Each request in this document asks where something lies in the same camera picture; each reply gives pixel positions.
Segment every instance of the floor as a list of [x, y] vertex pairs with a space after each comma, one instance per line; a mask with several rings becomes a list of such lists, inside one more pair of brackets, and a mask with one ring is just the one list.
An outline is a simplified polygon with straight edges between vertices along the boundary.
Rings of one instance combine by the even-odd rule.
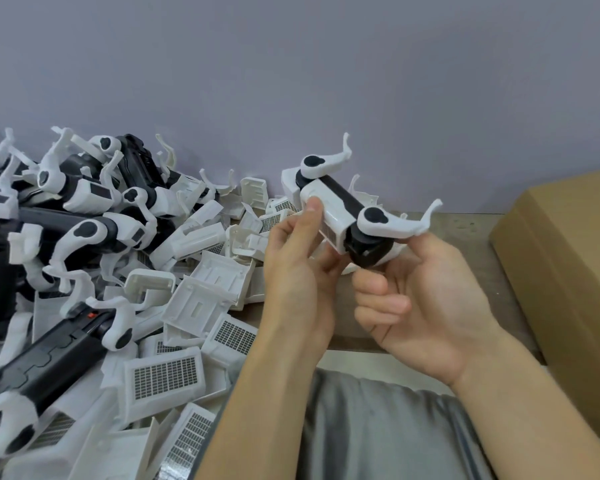
[[435, 379], [398, 362], [388, 354], [327, 350], [318, 367], [346, 372], [352, 376], [400, 384], [412, 389], [428, 389], [439, 394], [451, 394], [451, 389]]

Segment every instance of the gray fabric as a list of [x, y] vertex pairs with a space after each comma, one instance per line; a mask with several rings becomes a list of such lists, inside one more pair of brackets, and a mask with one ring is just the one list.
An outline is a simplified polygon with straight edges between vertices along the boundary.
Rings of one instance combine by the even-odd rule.
[[304, 418], [297, 478], [489, 480], [495, 475], [455, 397], [318, 369]]

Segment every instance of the brown box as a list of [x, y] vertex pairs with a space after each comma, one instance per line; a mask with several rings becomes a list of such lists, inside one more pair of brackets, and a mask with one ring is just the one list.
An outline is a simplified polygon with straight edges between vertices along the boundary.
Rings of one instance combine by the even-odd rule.
[[527, 190], [491, 243], [553, 377], [600, 436], [600, 171]]

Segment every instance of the table surface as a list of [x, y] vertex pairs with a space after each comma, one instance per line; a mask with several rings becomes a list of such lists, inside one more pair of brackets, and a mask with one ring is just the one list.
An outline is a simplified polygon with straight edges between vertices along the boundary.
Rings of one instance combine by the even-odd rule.
[[[421, 213], [409, 213], [410, 219], [419, 219]], [[438, 212], [431, 219], [431, 231], [462, 251], [480, 286], [489, 298], [491, 311], [500, 325], [519, 339], [529, 351], [544, 363], [542, 352], [533, 332], [520, 309], [511, 285], [504, 273], [495, 251], [489, 243], [489, 234], [501, 218], [501, 214], [446, 214]], [[362, 330], [353, 317], [355, 309], [351, 275], [341, 277], [336, 297], [336, 330], [330, 349], [384, 352]], [[258, 326], [262, 304], [245, 306], [242, 312], [232, 312], [241, 320]]]

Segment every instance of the person's left hand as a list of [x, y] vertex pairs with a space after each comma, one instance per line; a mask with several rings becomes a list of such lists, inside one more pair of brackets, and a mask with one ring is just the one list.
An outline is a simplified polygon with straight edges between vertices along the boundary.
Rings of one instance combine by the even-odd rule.
[[258, 332], [287, 341], [315, 363], [333, 336], [336, 282], [349, 263], [348, 255], [330, 245], [310, 258], [322, 241], [322, 211], [320, 199], [311, 197], [302, 215], [286, 218], [269, 233], [266, 298]]

